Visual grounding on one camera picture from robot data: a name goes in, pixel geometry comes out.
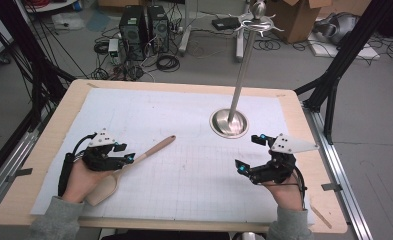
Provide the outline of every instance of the computer tower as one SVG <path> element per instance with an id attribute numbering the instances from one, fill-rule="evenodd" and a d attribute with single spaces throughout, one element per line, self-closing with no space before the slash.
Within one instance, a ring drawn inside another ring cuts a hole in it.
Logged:
<path id="1" fill-rule="evenodd" d="M 140 5 L 125 6 L 119 22 L 126 60 L 143 61 L 148 43 L 144 8 Z"/>
<path id="2" fill-rule="evenodd" d="M 154 53 L 166 53 L 169 50 L 168 17 L 162 6 L 148 6 L 147 19 L 149 39 Z"/>

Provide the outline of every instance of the cardboard box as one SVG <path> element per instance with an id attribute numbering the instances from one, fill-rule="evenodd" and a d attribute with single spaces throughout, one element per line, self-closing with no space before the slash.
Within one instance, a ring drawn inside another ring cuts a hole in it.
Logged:
<path id="1" fill-rule="evenodd" d="M 146 0 L 98 0 L 101 7 L 125 7 L 127 5 L 145 5 Z"/>
<path id="2" fill-rule="evenodd" d="M 371 0 L 333 0 L 332 5 L 321 8 L 319 17 L 326 18 L 330 13 L 348 12 L 361 16 Z"/>
<path id="3" fill-rule="evenodd" d="M 273 33 L 287 43 L 302 42 L 308 39 L 320 9 L 330 6 L 332 0 L 281 0 L 268 1 L 267 16 L 276 15 L 274 25 L 284 32 Z"/>

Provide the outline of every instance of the gray sleeve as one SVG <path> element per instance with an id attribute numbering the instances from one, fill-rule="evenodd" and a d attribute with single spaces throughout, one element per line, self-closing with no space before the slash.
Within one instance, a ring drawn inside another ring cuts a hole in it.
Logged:
<path id="1" fill-rule="evenodd" d="M 270 225 L 267 239 L 314 239 L 314 234 L 308 229 L 308 211 L 291 211 L 277 207 L 277 221 Z"/>
<path id="2" fill-rule="evenodd" d="M 80 227 L 77 220 L 83 207 L 84 203 L 68 203 L 59 197 L 53 197 L 46 213 L 31 224 L 27 239 L 75 239 Z"/>

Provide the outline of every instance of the robotic hand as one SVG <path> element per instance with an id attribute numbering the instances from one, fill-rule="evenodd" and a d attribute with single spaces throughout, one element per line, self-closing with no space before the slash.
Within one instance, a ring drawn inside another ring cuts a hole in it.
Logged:
<path id="1" fill-rule="evenodd" d="M 78 147 L 87 139 L 91 139 L 87 148 L 76 154 Z M 64 194 L 72 166 L 76 160 L 82 158 L 87 168 L 92 171 L 118 170 L 124 165 L 132 164 L 135 153 L 126 154 L 124 157 L 109 157 L 108 154 L 112 150 L 114 152 L 124 151 L 126 147 L 127 144 L 125 143 L 118 144 L 115 142 L 115 139 L 106 132 L 106 129 L 82 138 L 75 146 L 74 151 L 65 155 L 59 177 L 58 195 L 62 196 Z"/>
<path id="2" fill-rule="evenodd" d="M 252 142 L 263 146 L 268 143 L 271 160 L 265 165 L 251 168 L 249 164 L 236 159 L 237 172 L 248 177 L 253 184 L 257 185 L 269 181 L 280 184 L 296 171 L 299 187 L 302 195 L 304 195 L 305 183 L 302 173 L 296 167 L 296 158 L 293 153 L 318 149 L 318 146 L 284 134 L 280 134 L 277 138 L 268 137 L 264 134 L 260 136 L 252 135 Z"/>

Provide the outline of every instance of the metal pole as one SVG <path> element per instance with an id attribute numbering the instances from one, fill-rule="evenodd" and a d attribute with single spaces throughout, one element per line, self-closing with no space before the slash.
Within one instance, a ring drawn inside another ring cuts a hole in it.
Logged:
<path id="1" fill-rule="evenodd" d="M 242 91 L 243 79 L 245 78 L 249 60 L 252 55 L 253 43 L 256 37 L 255 31 L 249 31 L 249 38 L 246 43 L 245 52 L 243 54 L 242 65 L 240 65 L 239 76 L 237 77 L 236 88 L 234 89 L 233 101 L 231 102 L 230 113 L 228 115 L 228 123 L 231 123 L 236 113 L 237 103 L 239 102 L 240 92 Z"/>

